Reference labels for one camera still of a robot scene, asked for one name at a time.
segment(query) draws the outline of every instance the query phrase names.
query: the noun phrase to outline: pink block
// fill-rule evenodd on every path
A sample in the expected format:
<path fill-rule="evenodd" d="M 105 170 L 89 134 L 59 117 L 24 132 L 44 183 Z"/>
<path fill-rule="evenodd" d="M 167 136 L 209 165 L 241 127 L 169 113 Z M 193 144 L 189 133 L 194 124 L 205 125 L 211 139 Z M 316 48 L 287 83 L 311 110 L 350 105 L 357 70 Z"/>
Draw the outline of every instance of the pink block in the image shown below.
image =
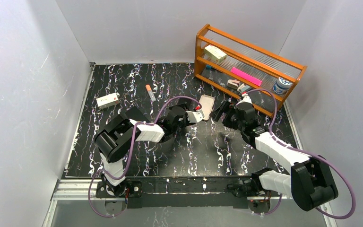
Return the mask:
<path fill-rule="evenodd" d="M 243 79 L 246 79 L 248 80 L 249 82 L 257 85 L 258 87 L 261 86 L 262 84 L 262 81 L 260 79 L 257 79 L 253 76 L 250 76 L 248 75 L 247 73 L 241 71 L 241 70 L 238 70 L 236 69 L 235 67 L 232 68 L 232 70 L 230 70 L 232 73 L 236 74 L 237 76 L 243 78 Z"/>

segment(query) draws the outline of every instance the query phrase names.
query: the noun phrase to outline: clear plastic panel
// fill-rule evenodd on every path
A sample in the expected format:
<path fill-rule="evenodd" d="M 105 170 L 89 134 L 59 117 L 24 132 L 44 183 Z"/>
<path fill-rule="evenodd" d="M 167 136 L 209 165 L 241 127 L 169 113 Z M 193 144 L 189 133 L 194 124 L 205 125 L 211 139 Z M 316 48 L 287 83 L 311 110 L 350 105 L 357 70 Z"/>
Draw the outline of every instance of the clear plastic panel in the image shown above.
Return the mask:
<path fill-rule="evenodd" d="M 289 75 L 293 78 L 297 78 L 301 72 L 300 69 L 297 69 L 293 66 L 290 66 L 278 59 L 275 59 L 273 57 L 270 57 L 264 53 L 261 53 L 257 50 L 254 50 L 250 47 L 247 47 L 243 44 L 240 44 L 234 40 L 231 40 L 229 38 L 226 38 L 222 35 L 219 35 L 213 31 L 208 31 L 206 34 L 205 34 L 205 37 L 210 39 L 210 40 L 213 40 L 223 46 L 226 46 L 234 51 L 237 51 L 243 55 L 246 55 L 247 57 L 250 57 L 254 60 L 257 60 L 271 68 L 274 68 L 286 75 Z"/>
<path fill-rule="evenodd" d="M 230 77 L 229 75 L 219 72 L 215 69 L 211 69 L 211 70 L 205 69 L 201 75 L 203 77 L 221 85 L 222 87 L 225 87 L 226 89 L 238 94 L 236 89 L 227 86 L 227 81 L 230 79 L 234 79 L 233 77 Z M 251 92 L 250 98 L 252 100 L 252 103 L 264 108 L 265 110 L 267 110 L 271 113 L 274 112 L 275 103 L 274 103 L 272 97 L 270 97 L 262 92 Z"/>
<path fill-rule="evenodd" d="M 211 60 L 211 58 L 209 56 L 207 56 L 206 54 L 203 54 L 203 56 L 201 56 L 202 58 L 204 58 L 205 60 L 208 60 L 214 64 L 216 64 L 214 61 Z M 253 76 L 255 78 L 258 78 L 262 81 L 262 84 L 260 87 L 267 89 L 269 91 L 271 91 L 274 95 L 276 96 L 281 96 L 284 97 L 284 95 L 278 95 L 273 91 L 273 86 L 275 85 L 275 83 L 277 82 L 277 78 L 255 68 L 252 67 L 251 65 L 247 65 L 246 63 L 239 61 L 231 56 L 227 56 L 225 60 L 223 60 L 221 63 L 218 64 L 219 66 L 221 66 L 222 68 L 230 71 L 233 67 L 249 74 L 250 76 Z"/>

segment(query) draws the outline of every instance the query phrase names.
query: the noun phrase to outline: wire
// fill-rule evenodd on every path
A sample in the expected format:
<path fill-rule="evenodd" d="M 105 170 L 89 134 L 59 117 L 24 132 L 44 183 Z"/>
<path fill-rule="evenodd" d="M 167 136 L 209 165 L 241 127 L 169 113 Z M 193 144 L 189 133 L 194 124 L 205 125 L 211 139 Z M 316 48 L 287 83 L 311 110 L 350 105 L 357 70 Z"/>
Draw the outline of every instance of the wire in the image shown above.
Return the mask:
<path fill-rule="evenodd" d="M 93 179 L 91 179 L 90 186 L 88 187 L 88 203 L 90 204 L 90 207 L 91 207 L 91 209 L 93 209 L 93 211 L 95 212 L 95 214 L 97 214 L 97 215 L 99 215 L 101 217 L 104 217 L 104 218 L 116 217 L 116 216 L 120 215 L 121 213 L 123 213 L 126 209 L 120 211 L 117 214 L 106 215 L 106 214 L 102 214 L 99 211 L 97 211 L 95 209 L 95 207 L 93 206 L 93 203 L 91 202 L 91 198 L 90 198 L 90 195 L 91 195 L 91 186 L 93 185 L 93 182 L 94 182 L 94 179 L 96 178 L 96 176 L 98 176 L 101 172 L 102 172 L 102 169 L 99 169 L 98 171 L 96 171 L 96 173 L 93 175 Z"/>
<path fill-rule="evenodd" d="M 273 124 L 275 123 L 275 119 L 276 119 L 276 111 L 277 111 L 277 102 L 276 102 L 276 99 L 275 99 L 275 96 L 272 94 L 272 92 L 270 92 L 269 90 L 266 90 L 266 89 L 262 89 L 262 88 L 259 88 L 259 89 L 254 89 L 254 90 L 250 90 L 250 91 L 247 91 L 246 94 L 248 93 L 251 93 L 251 92 L 254 92 L 254 91 L 266 91 L 268 92 L 271 97 L 273 98 L 273 101 L 275 103 L 275 111 L 274 111 L 274 114 L 272 116 L 272 121 L 271 123 L 269 124 L 269 133 L 270 135 L 272 136 L 272 139 L 275 140 L 278 144 L 282 145 L 282 146 L 285 146 L 282 142 L 278 141 L 277 140 L 277 137 L 273 135 L 273 132 L 272 132 L 272 126 Z M 314 153 L 311 153 L 309 151 L 305 151 L 305 150 L 300 150 L 300 149 L 297 149 L 297 148 L 293 148 L 293 147 L 286 147 L 290 150 L 293 150 L 293 151 L 296 151 L 296 152 L 300 152 L 300 153 L 303 153 L 303 154 L 306 154 L 306 155 L 309 155 L 311 157 L 313 157 L 314 159 L 316 160 L 319 160 L 321 162 L 324 162 L 325 164 L 327 164 L 329 167 L 331 167 L 341 178 L 342 180 L 344 181 L 344 183 L 346 184 L 349 192 L 350 192 L 350 196 L 351 196 L 351 209 L 350 211 L 345 214 L 345 215 L 342 215 L 342 216 L 335 216 L 335 215 L 331 215 L 331 214 L 328 214 L 326 212 L 324 212 L 323 210 L 321 210 L 319 207 L 316 208 L 317 211 L 321 212 L 323 215 L 326 215 L 330 218 L 334 218 L 334 219 L 346 219 L 346 218 L 349 218 L 353 215 L 354 211 L 355 211 L 355 207 L 357 205 L 357 202 L 356 202 L 356 199 L 355 199 L 355 194 L 354 194 L 354 190 L 351 186 L 351 184 L 348 182 L 347 178 L 345 178 L 343 176 L 343 174 L 336 168 L 336 166 L 334 166 L 332 163 L 330 163 L 329 161 L 327 161 L 326 159 L 324 159 L 323 157 L 320 157 L 319 155 L 317 154 L 314 154 Z M 282 195 L 280 195 L 280 198 L 279 198 L 279 202 L 277 203 L 277 206 L 270 212 L 268 213 L 265 213 L 265 214 L 271 214 L 273 213 L 279 206 L 280 202 L 282 200 Z"/>
<path fill-rule="evenodd" d="M 120 179 L 122 179 L 122 178 L 126 175 L 127 171 L 129 170 L 129 166 L 130 166 L 130 163 L 131 163 L 131 159 L 132 159 L 132 157 L 133 157 L 133 148 L 134 148 L 134 142 L 136 141 L 136 130 L 137 130 L 137 126 L 138 126 L 138 125 L 141 125 L 141 124 L 145 124 L 145 125 L 152 125 L 152 126 L 154 126 L 154 125 L 156 124 L 156 122 L 158 121 L 159 117 L 161 116 L 162 112 L 164 111 L 165 107 L 166 107 L 166 106 L 167 106 L 167 105 L 168 105 L 171 101 L 173 101 L 173 100 L 175 100 L 175 99 L 177 99 L 177 98 L 187 98 L 187 99 L 190 99 L 190 100 L 192 100 L 192 101 L 194 101 L 194 102 L 198 103 L 198 105 L 200 106 L 200 108 L 202 107 L 201 103 L 199 103 L 199 101 L 195 100 L 194 98 L 191 98 L 191 97 L 188 97 L 188 96 L 176 96 L 176 97 L 173 97 L 173 98 L 169 99 L 169 100 L 168 100 L 168 101 L 164 104 L 164 106 L 162 106 L 161 110 L 160 110 L 160 111 L 159 111 L 159 113 L 158 113 L 158 116 L 155 118 L 154 123 L 136 122 L 136 123 L 134 124 L 134 127 L 133 127 L 133 134 L 132 134 L 132 136 L 131 136 L 131 144 L 130 144 L 130 149 L 129 149 L 129 158 L 127 159 L 126 167 L 124 168 L 124 171 L 123 171 L 122 175 L 121 175 L 120 177 L 115 177 L 115 176 L 112 176 L 112 175 L 111 175 L 109 172 L 107 172 L 106 170 L 104 170 L 104 173 L 105 173 L 106 175 L 108 175 L 110 178 L 112 178 L 112 179 L 114 179 L 114 180 L 120 180 Z M 101 172 L 102 172 L 102 170 L 101 170 L 101 169 L 100 169 L 100 170 L 98 170 L 98 171 L 97 171 L 97 172 L 93 175 L 93 177 L 92 177 L 92 180 L 91 180 L 90 186 L 89 186 L 89 188 L 88 188 L 88 202 L 89 202 L 89 204 L 90 204 L 91 208 L 93 209 L 93 211 L 94 211 L 96 214 L 98 214 L 99 216 L 101 216 L 101 217 L 104 217 L 104 218 L 111 218 L 111 217 L 118 216 L 118 215 L 119 215 L 119 214 L 121 214 L 123 211 L 121 211 L 120 213 L 117 213 L 117 214 L 115 214 L 115 215 L 105 215 L 105 214 L 101 214 L 100 212 L 98 212 L 98 211 L 97 211 L 97 210 L 93 207 L 93 205 L 92 205 L 91 198 L 90 198 L 91 186 L 92 186 L 92 184 L 93 184 L 93 181 L 94 181 L 95 177 L 96 177 L 99 173 L 101 173 Z"/>
<path fill-rule="evenodd" d="M 249 94 L 249 93 L 251 93 L 251 92 L 254 92 L 254 91 L 265 91 L 265 92 L 267 92 L 267 93 L 269 93 L 270 94 L 270 96 L 273 98 L 273 100 L 274 100 L 274 103 L 275 103 L 275 111 L 274 111 L 274 114 L 273 114 L 273 116 L 272 116 L 272 120 L 271 120 L 271 122 L 270 122 L 270 124 L 269 124 L 269 133 L 270 133 L 270 135 L 272 136 L 272 138 L 277 142 L 277 143 L 279 143 L 279 144 L 281 144 L 281 145 L 283 145 L 283 143 L 281 143 L 280 141 L 277 141 L 277 138 L 273 135 L 273 132 L 272 132 L 272 126 L 274 125 L 274 123 L 275 123 L 275 119 L 276 119 L 276 112 L 277 112 L 277 101 L 276 101 L 276 99 L 275 99 L 275 96 L 273 95 L 273 93 L 272 92 L 270 92 L 269 90 L 267 90 L 267 89 L 263 89 L 263 88 L 258 88 L 258 89 L 254 89 L 254 90 L 250 90 L 250 91 L 247 91 L 247 92 L 245 92 L 246 94 Z M 123 171 L 123 174 L 120 176 L 120 177 L 114 177 L 114 176 L 112 176 L 109 172 L 107 172 L 107 171 L 105 171 L 104 170 L 104 172 L 105 172 L 105 174 L 107 174 L 108 176 L 110 176 L 112 179 L 114 179 L 114 180 L 120 180 L 120 179 L 122 179 L 125 175 L 126 175 L 126 173 L 127 173 L 127 171 L 128 171 L 128 169 L 129 169 L 129 166 L 130 166 L 130 162 L 131 162 L 131 157 L 132 157 L 132 154 L 133 154 L 133 147 L 134 147 L 134 142 L 135 142 L 135 136 L 136 136 L 136 129 L 137 129 L 137 126 L 138 125 L 140 125 L 140 124 L 146 124 L 146 125 L 154 125 L 154 124 L 156 124 L 157 122 L 158 122 L 158 120 L 159 120 L 159 117 L 161 116 L 161 114 L 162 114 L 162 112 L 164 111 L 164 109 L 166 108 L 166 106 L 171 102 L 171 101 L 173 101 L 173 100 L 175 100 L 175 99 L 177 99 L 177 98 L 187 98 L 187 99 L 190 99 L 190 100 L 192 100 L 192 101 L 194 101 L 194 102 L 196 102 L 196 103 L 198 103 L 199 104 L 199 106 L 200 107 L 202 107 L 202 105 L 197 101 L 197 100 L 195 100 L 195 99 L 193 99 L 193 98 L 191 98 L 191 97 L 188 97 L 188 96 L 176 96 L 176 97 L 173 97 L 173 98 L 171 98 L 171 99 L 169 99 L 165 104 L 164 104 L 164 106 L 162 106 L 162 108 L 161 108 L 161 110 L 159 111 L 159 113 L 158 113 L 158 116 L 155 118 L 155 120 L 154 120 L 154 123 L 152 124 L 152 123 L 144 123 L 144 122 L 137 122 L 135 125 L 134 125 L 134 128 L 133 128 L 133 134 L 132 134 L 132 138 L 131 138 L 131 145 L 130 145 L 130 153 L 129 153 L 129 157 L 130 158 L 128 158 L 128 160 L 127 160 L 127 164 L 126 164 L 126 167 L 124 168 L 124 171 Z M 324 158 L 322 158 L 322 157 L 319 157 L 318 155 L 316 155 L 316 154 L 313 154 L 313 153 L 311 153 L 311 152 L 308 152 L 308 151 L 304 151 L 304 150 L 300 150 L 300 149 L 296 149 L 296 148 L 293 148 L 293 147 L 287 147 L 288 149 L 290 149 L 290 150 L 293 150 L 293 151 L 297 151 L 297 152 L 301 152 L 301 153 L 304 153 L 304 154 L 306 154 L 306 155 L 309 155 L 309 156 L 312 156 L 313 158 L 315 158 L 315 159 L 317 159 L 317 160 L 319 160 L 319 161 L 321 161 L 321 162 L 324 162 L 325 164 L 327 164 L 328 166 L 330 166 L 333 170 L 335 170 L 336 171 L 336 173 L 342 178 L 342 180 L 345 182 L 345 184 L 347 185 L 347 188 L 349 189 L 349 191 L 350 191 L 350 195 L 351 195 L 351 199 L 352 199 L 352 205 L 351 205 L 351 209 L 350 209 L 350 211 L 346 214 L 346 215 L 343 215 L 343 216 L 335 216 L 335 215 L 331 215 L 331 214 L 328 214 L 328 213 L 326 213 L 326 212 L 324 212 L 324 211 L 322 211 L 320 208 L 316 208 L 316 210 L 318 210 L 319 212 L 321 212 L 322 214 L 324 214 L 324 215 L 326 215 L 326 216 L 328 216 L 328 217 L 331 217 L 331 218 L 335 218 L 335 219 L 346 219 L 346 218 L 349 218 L 350 216 L 352 216 L 352 214 L 354 213 L 354 211 L 355 211 L 355 207 L 356 207 L 356 200 L 355 200 L 355 194 L 354 194 L 354 191 L 353 191 L 353 188 L 352 188 L 352 186 L 350 185 L 350 183 L 348 182 L 348 180 L 341 174 L 341 172 L 340 171 L 338 171 L 337 170 L 337 168 L 333 165 L 333 164 L 331 164 L 330 162 L 328 162 L 326 159 L 324 159 Z M 101 172 L 101 170 L 98 170 L 95 174 L 94 174 L 94 176 L 93 176 L 93 180 L 94 180 L 94 177 L 97 175 L 97 173 L 98 172 Z M 88 189 L 88 201 L 89 201 L 89 203 L 90 203 L 90 205 L 91 205 L 91 208 L 93 208 L 93 206 L 92 206 L 92 203 L 91 203 L 91 200 L 90 200 L 90 197 L 89 197 L 89 195 L 90 195 L 90 189 L 91 189 L 91 185 L 92 185 L 92 182 L 93 181 L 91 181 L 91 183 L 90 183 L 90 187 L 89 187 L 89 189 Z M 271 210 L 271 211 L 269 211 L 269 212 L 267 212 L 267 213 L 264 213 L 265 215 L 268 215 L 268 214 L 271 214 L 271 213 L 273 213 L 273 212 L 275 212 L 275 210 L 279 207 L 279 205 L 280 205 L 280 203 L 281 203 L 281 201 L 282 201 L 282 194 L 280 194 L 280 197 L 279 197 L 279 201 L 277 202 L 277 205 Z M 103 215 L 103 214 L 100 214 L 98 211 L 96 211 L 94 208 L 93 208 L 93 210 L 95 211 L 95 213 L 97 213 L 98 215 L 100 215 L 100 216 L 102 216 L 102 217 L 112 217 L 112 216 L 108 216 L 108 215 Z"/>
<path fill-rule="evenodd" d="M 164 104 L 164 106 L 162 106 L 161 110 L 160 110 L 160 111 L 159 111 L 159 113 L 158 113 L 158 116 L 155 118 L 154 124 L 156 124 L 156 123 L 158 122 L 159 117 L 161 116 L 162 112 L 165 110 L 165 107 L 166 107 L 167 105 L 169 105 L 171 101 L 173 101 L 173 100 L 175 100 L 175 99 L 177 99 L 177 98 L 186 98 L 186 99 L 192 100 L 192 101 L 196 102 L 196 103 L 199 105 L 199 107 L 200 107 L 200 108 L 202 108 L 201 103 L 199 103 L 199 101 L 195 100 L 194 98 L 191 98 L 191 97 L 188 97 L 188 96 L 176 96 L 176 97 L 173 97 L 173 98 L 169 99 L 169 100 L 168 100 L 168 101 Z"/>
<path fill-rule="evenodd" d="M 199 101 L 195 100 L 194 98 L 190 98 L 188 96 L 176 96 L 176 97 L 173 97 L 171 99 L 169 99 L 165 104 L 164 106 L 162 106 L 161 110 L 159 111 L 158 113 L 158 116 L 155 118 L 155 121 L 154 123 L 145 123 L 145 122 L 137 122 L 134 127 L 133 127 L 133 134 L 131 136 L 131 144 L 130 144 L 130 149 L 129 149 L 129 158 L 127 159 L 127 163 L 126 163 L 126 167 L 124 168 L 124 171 L 122 173 L 122 175 L 120 177 L 115 177 L 115 176 L 112 176 L 108 171 L 104 170 L 104 173 L 106 175 L 108 175 L 110 178 L 112 178 L 113 180 L 120 180 L 122 179 L 127 171 L 129 170 L 129 166 L 130 166 L 130 163 L 131 163 L 131 158 L 133 157 L 133 148 L 134 148 L 134 142 L 136 141 L 136 130 L 137 130 L 137 126 L 138 125 L 141 125 L 141 124 L 145 124 L 145 125 L 151 125 L 151 126 L 154 126 L 156 124 L 156 122 L 158 121 L 159 117 L 161 116 L 162 112 L 164 111 L 165 107 L 173 100 L 177 99 L 177 98 L 187 98 L 187 99 L 190 99 L 196 103 L 198 103 L 198 105 L 200 107 L 202 107 L 201 103 L 199 103 Z"/>
<path fill-rule="evenodd" d="M 131 163 L 131 159 L 133 157 L 134 142 L 136 141 L 136 130 L 137 130 L 137 126 L 138 125 L 141 125 L 141 124 L 151 125 L 151 126 L 155 125 L 153 123 L 136 122 L 136 124 L 133 127 L 133 134 L 131 136 L 131 144 L 130 144 L 130 149 L 129 149 L 129 158 L 127 159 L 126 167 L 124 168 L 124 171 L 121 174 L 121 176 L 120 177 L 112 176 L 108 171 L 106 171 L 104 169 L 104 173 L 106 175 L 108 175 L 110 178 L 112 178 L 113 180 L 120 180 L 120 179 L 122 179 L 126 175 L 127 171 L 129 170 L 129 166 L 130 166 L 130 163 Z"/>
<path fill-rule="evenodd" d="M 268 197 L 267 201 L 270 200 L 270 197 L 272 197 L 272 192 L 271 191 L 269 191 L 269 197 Z"/>

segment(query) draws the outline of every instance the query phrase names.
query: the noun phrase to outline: jar lid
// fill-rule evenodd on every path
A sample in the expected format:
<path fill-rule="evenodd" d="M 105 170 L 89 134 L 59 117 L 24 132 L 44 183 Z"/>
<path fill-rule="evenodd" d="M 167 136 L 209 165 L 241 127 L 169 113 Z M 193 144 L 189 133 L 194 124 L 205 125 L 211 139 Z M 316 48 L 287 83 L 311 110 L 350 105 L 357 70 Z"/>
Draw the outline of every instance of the jar lid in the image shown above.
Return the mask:
<path fill-rule="evenodd" d="M 289 87 L 289 86 L 291 86 L 293 84 L 292 82 L 290 82 L 288 80 L 285 80 L 285 79 L 283 79 L 281 77 L 279 77 L 279 83 L 281 85 L 283 85 L 284 87 Z"/>

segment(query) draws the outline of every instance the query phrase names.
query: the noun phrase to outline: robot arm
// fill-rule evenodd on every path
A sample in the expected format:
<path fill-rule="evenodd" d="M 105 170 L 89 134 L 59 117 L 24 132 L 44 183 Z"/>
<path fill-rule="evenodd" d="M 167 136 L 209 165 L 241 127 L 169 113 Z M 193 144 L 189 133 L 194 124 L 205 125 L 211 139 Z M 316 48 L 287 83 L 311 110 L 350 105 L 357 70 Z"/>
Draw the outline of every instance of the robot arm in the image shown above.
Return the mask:
<path fill-rule="evenodd" d="M 130 149 L 133 134 L 135 141 L 154 143 L 168 141 L 178 129 L 196 124 L 203 119 L 202 108 L 190 109 L 190 106 L 191 100 L 180 98 L 177 105 L 171 106 L 167 115 L 159 118 L 157 123 L 147 123 L 149 120 L 142 112 L 132 107 L 125 114 L 115 116 L 96 134 L 94 141 L 104 166 L 101 178 L 106 183 L 108 191 L 116 194 L 117 191 L 123 190 L 118 186 L 125 180 L 125 177 L 121 177 L 124 176 L 122 159 Z M 137 125 L 133 133 L 137 122 L 145 123 Z"/>
<path fill-rule="evenodd" d="M 226 114 L 222 121 L 225 127 L 239 130 L 245 142 L 269 155 L 290 174 L 265 168 L 253 173 L 252 180 L 245 183 L 244 188 L 250 193 L 272 190 L 293 197 L 297 205 L 305 211 L 337 198 L 338 191 L 329 167 L 312 157 L 290 150 L 289 144 L 261 127 L 250 97 L 246 94 L 242 96 L 243 99 L 236 105 L 223 102 L 211 114 L 214 121 Z M 178 129 L 200 122 L 204 117 L 202 108 L 190 109 L 190 106 L 190 100 L 181 98 L 178 104 L 170 107 L 167 115 L 159 118 L 155 124 L 138 125 L 135 128 L 135 141 L 162 143 L 172 138 Z M 125 179 L 121 178 L 124 176 L 122 159 L 130 149 L 137 122 L 149 120 L 133 107 L 125 114 L 115 116 L 95 136 L 95 144 L 99 148 L 104 165 L 101 178 L 107 185 L 107 190 L 114 194 L 124 190 L 119 185 Z M 106 177 L 109 173 L 116 179 Z"/>
<path fill-rule="evenodd" d="M 329 166 L 290 150 L 290 144 L 262 128 L 257 122 L 251 99 L 246 94 L 242 96 L 242 101 L 236 105 L 223 102 L 211 116 L 218 121 L 225 113 L 222 121 L 224 126 L 240 130 L 244 141 L 273 158 L 290 174 L 265 168 L 252 174 L 248 188 L 254 192 L 272 190 L 293 197 L 297 205 L 305 211 L 337 198 L 338 191 Z"/>

